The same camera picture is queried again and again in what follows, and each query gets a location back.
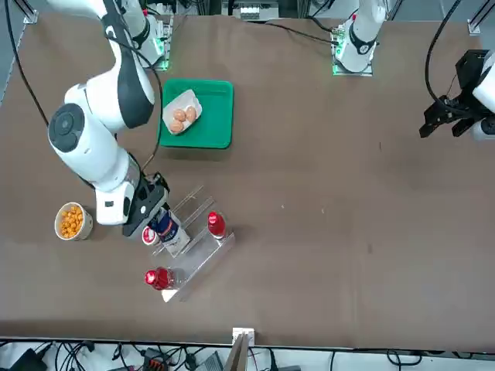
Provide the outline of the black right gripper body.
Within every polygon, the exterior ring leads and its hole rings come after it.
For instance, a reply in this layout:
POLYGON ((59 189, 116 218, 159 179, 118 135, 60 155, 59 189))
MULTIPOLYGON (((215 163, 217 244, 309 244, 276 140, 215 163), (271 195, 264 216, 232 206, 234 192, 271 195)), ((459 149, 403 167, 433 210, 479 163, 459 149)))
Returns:
POLYGON ((128 220, 122 226, 122 235, 129 239, 140 238, 144 228, 166 204, 169 191, 167 181, 159 172, 150 176, 141 174, 131 202, 128 220))

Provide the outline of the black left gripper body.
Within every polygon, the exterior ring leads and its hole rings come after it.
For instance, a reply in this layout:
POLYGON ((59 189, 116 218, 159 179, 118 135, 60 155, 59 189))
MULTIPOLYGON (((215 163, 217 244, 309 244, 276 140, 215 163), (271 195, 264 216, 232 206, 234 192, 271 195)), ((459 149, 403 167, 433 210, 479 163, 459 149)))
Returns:
POLYGON ((456 63, 460 94, 457 100, 465 100, 480 83, 483 65, 489 55, 488 49, 469 49, 456 63))

